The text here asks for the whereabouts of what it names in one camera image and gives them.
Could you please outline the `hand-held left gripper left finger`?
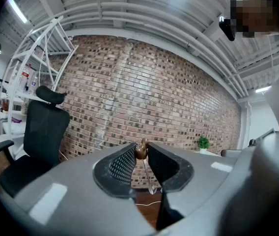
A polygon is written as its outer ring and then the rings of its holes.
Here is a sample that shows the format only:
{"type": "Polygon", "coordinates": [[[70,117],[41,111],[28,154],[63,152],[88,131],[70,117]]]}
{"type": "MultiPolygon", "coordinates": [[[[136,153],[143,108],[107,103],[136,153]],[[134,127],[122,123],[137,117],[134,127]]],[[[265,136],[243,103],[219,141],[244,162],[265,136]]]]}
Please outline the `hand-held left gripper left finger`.
{"type": "Polygon", "coordinates": [[[93,167],[93,179],[106,194],[114,198],[134,199],[131,187],[132,173],[136,166],[135,143],[125,144],[116,152],[99,160],[93,167]]]}

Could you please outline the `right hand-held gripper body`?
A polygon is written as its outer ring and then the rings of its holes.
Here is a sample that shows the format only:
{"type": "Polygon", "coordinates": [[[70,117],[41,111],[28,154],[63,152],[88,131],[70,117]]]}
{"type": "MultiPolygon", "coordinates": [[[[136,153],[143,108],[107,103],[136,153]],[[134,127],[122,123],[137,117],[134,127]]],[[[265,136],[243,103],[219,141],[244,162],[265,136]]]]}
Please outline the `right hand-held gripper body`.
{"type": "MultiPolygon", "coordinates": [[[[279,124],[279,78],[265,98],[279,124]]],[[[279,132],[255,146],[250,172],[223,213],[221,236],[279,236],[279,132]]]]}

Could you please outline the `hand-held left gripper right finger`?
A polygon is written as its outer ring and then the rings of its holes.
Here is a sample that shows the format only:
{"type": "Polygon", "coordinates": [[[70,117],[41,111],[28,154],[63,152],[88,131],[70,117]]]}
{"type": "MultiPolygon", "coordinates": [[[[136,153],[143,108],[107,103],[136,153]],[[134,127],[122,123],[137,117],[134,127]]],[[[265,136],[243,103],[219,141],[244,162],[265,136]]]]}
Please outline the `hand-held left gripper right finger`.
{"type": "Polygon", "coordinates": [[[163,190],[156,224],[159,231],[183,218],[170,207],[167,195],[182,191],[193,178],[194,168],[186,159],[154,143],[148,145],[148,164],[163,190]]]}

